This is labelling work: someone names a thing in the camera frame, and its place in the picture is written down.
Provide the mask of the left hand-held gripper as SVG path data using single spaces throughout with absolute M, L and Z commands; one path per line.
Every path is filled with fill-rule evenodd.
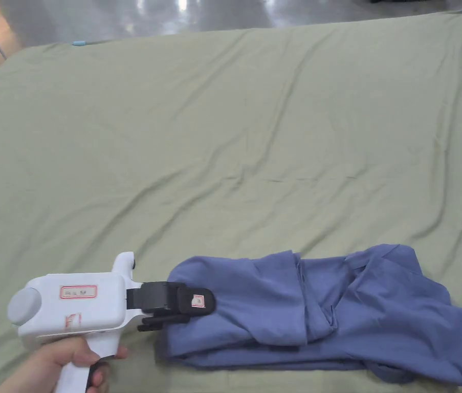
M 183 315 L 207 316 L 216 310 L 209 289 L 167 281 L 136 282 L 135 266 L 134 253 L 122 252 L 108 272 L 34 278 L 12 296 L 8 319 L 29 350 L 81 337 L 104 360 L 116 355 L 127 327 L 159 331 L 183 323 Z

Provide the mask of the person's left hand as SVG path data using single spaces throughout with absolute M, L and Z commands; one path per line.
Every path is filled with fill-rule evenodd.
M 0 392 L 53 392 L 63 367 L 90 367 L 100 361 L 83 337 L 42 346 L 0 385 Z

